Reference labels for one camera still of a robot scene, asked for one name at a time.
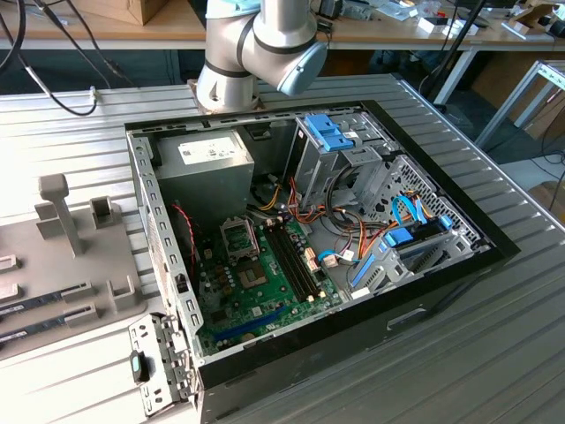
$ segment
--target desk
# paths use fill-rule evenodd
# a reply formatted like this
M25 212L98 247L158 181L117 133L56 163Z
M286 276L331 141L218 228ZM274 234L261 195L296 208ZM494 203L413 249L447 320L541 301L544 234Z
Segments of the desk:
M318 78L294 99L262 83L260 91L272 108L379 102L522 252L433 319L223 422L562 423L562 224L410 86L390 75ZM84 207L92 196L111 195L127 214L142 290L154 295L123 125L186 117L198 110L183 86L102 90L102 98L91 117L76 118L42 95L0 97L0 142L22 158L19 172L27 178L70 172L71 207ZM73 107L88 105L85 92L61 94L60 99ZM0 155L0 170L10 169L7 157L14 155ZM12 181L13 173L0 185ZM32 216L34 194L28 194L29 201L19 197L19 215L0 219L0 224ZM159 310L159 298L150 299L148 312ZM144 421L127 360L132 320L0 361L0 382L8 382L0 384L2 423ZM186 406L151 422L197 423Z
M55 6L54 11L70 14L64 4ZM445 7L449 15L452 8ZM15 34L17 13L14 5L0 3L8 26ZM206 32L200 24L188 0L170 0L161 11L145 26L135 26L83 13L102 49L204 49ZM375 12L372 21L357 21L339 18L331 49L369 49L369 50L439 50L445 39L443 34L427 34L418 28L415 19L400 22ZM435 99L436 103L447 102L457 83L479 51L565 51L565 40L556 42L524 42L501 28L502 19L489 18L492 26L479 30L473 37L467 37L459 48L463 54ZM91 49L92 44L79 23L69 26L71 34L77 38L81 47ZM324 34L319 34L323 42ZM71 44L46 19L28 16L28 30L24 49L70 49ZM0 49L7 49L8 42L0 34Z
M87 32L66 4L51 8L57 16L70 20L69 33L83 49L92 49ZM0 11L12 34L18 28L18 9L0 3ZM91 13L81 15L92 29L101 49L204 49L206 31L187 0L170 0L146 25L133 25ZM8 49L4 34L0 34L0 49ZM27 14L24 49L73 49L71 43L47 18Z

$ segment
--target green circuit board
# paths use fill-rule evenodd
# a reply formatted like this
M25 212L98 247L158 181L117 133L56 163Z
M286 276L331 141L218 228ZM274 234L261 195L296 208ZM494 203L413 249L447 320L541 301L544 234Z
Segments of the green circuit board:
M312 274L317 289L323 293L307 301L298 301L273 247L267 242L263 225L253 229L260 248L256 257L229 263L219 231L206 239L203 247L199 247L203 258L199 304L204 316L199 337L206 355L342 303L334 283L323 270ZM284 229L301 253L309 247L297 223L286 223ZM205 255L204 248L208 249L208 255Z

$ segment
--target white object on desk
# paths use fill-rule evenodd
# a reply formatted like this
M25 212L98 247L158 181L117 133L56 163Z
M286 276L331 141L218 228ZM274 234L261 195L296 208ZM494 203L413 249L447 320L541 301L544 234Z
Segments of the white object on desk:
M445 25L435 25L430 22L427 18L420 18L418 21L418 28L426 31L428 34L440 33L445 28Z
M377 9L380 13L383 13L390 18L394 18L396 20L400 20L404 22L407 18L409 18L411 8L402 7L400 4L388 2L383 4L381 7Z
M443 31L441 31L442 34L444 35L448 35L449 38L453 38L454 36L458 35L461 30L463 29L463 27L465 26L465 22L464 20L460 20L460 19L456 19L456 21L453 23L453 26L451 27L451 19L448 20L448 24L446 26L443 27ZM475 24L472 24L471 27L469 28L469 31L467 31L467 35L477 35L478 32L478 26L476 26Z
M514 24L509 24L508 22L502 22L502 27L510 31L510 33L517 35L522 40L527 42L552 42L554 38L549 34L522 34L520 31L525 29L525 26L520 22L515 22Z

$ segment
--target motherboard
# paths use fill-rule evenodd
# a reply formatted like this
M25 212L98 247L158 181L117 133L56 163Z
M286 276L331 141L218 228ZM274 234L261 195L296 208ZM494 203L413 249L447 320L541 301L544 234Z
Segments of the motherboard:
M230 226L230 231L205 238L199 249L205 323L199 335L207 355L342 303L298 223L244 222L240 230ZM235 261L230 249L247 249L250 255Z

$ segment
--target slotted metal surface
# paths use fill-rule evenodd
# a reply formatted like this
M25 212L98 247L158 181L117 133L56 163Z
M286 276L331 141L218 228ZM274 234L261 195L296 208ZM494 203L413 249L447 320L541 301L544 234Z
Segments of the slotted metal surface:
M391 76L318 79L295 98L269 86L260 88L263 101L272 108L373 98L522 252L431 321L225 422L562 422L562 227ZM104 104L96 115L80 120L40 95L0 98L0 223L33 217L39 199L36 178L67 172L71 206L84 206L102 194L120 204L127 214L143 290L155 293L122 125L189 116L197 110L185 87L115 90L102 92L102 97ZM62 98L75 107L87 106L87 93ZM151 299L150 308L160 309L158 298ZM143 421L126 359L124 329L129 322L0 362L0 421ZM182 407L157 421L195 420L194 411Z

